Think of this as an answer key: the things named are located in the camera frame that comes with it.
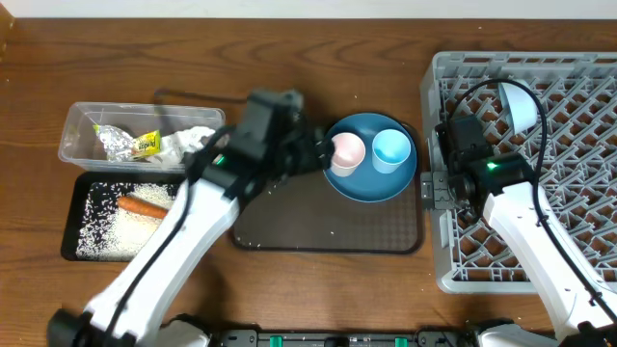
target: dish rack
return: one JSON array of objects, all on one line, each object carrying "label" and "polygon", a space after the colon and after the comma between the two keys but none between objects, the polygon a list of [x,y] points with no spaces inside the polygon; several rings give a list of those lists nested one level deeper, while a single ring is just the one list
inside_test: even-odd
[{"label": "dish rack", "polygon": [[[505,242],[482,220],[473,223],[469,212],[447,201],[447,187],[435,179],[445,171],[435,126],[458,96],[497,77],[524,79],[548,111],[540,183],[575,243],[617,289],[617,53],[529,52],[441,52],[420,85],[433,179],[423,181],[430,191],[422,194],[447,208],[430,212],[439,287],[449,293],[535,293]],[[478,117],[496,154],[517,151],[535,168],[539,120],[515,135],[497,85],[473,93],[458,113]]]}]

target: silver foil wrapper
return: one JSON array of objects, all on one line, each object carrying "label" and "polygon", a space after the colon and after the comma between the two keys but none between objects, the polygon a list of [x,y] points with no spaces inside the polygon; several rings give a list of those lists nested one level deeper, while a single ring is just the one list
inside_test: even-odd
[{"label": "silver foil wrapper", "polygon": [[133,138],[112,125],[100,125],[96,136],[103,143],[107,160],[124,162],[133,160]]}]

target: green tape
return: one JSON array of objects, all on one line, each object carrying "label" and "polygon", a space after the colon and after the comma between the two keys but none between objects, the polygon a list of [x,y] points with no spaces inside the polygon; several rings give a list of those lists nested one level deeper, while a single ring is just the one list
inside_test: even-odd
[{"label": "green tape", "polygon": [[394,339],[394,347],[407,347],[408,344],[409,342],[405,337],[397,337]]},{"label": "green tape", "polygon": [[270,347],[282,347],[282,336],[270,336]]}]

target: blue plate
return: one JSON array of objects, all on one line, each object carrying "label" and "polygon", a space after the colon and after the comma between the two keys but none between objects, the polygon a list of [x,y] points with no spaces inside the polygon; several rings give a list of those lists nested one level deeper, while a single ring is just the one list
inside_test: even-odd
[{"label": "blue plate", "polygon": [[[386,129],[403,132],[412,144],[409,158],[395,172],[389,174],[377,172],[371,162],[373,138]],[[330,170],[325,171],[326,178],[340,194],[362,202],[377,202],[394,198],[407,188],[414,178],[417,158],[414,140],[403,125],[384,115],[362,113],[339,121],[328,131],[327,137],[332,138],[341,132],[360,136],[366,146],[366,155],[354,173],[347,177],[339,177]]]}]

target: plastic grid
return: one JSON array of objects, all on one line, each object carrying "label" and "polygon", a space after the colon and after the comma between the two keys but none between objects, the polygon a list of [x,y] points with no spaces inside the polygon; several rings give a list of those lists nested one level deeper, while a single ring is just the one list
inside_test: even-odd
[{"label": "plastic grid", "polygon": [[[488,78],[459,75],[439,79],[441,117],[451,111],[457,96]],[[541,184],[550,205],[595,269],[605,280],[616,281],[617,82],[612,76],[536,77],[526,82],[548,110],[549,140]],[[476,91],[461,103],[459,113],[478,116],[496,153],[517,151],[535,167],[539,122],[515,135],[507,125],[508,112],[501,107],[497,85]],[[471,224],[466,210],[454,213],[454,280],[528,280],[494,230],[483,221]]]}]

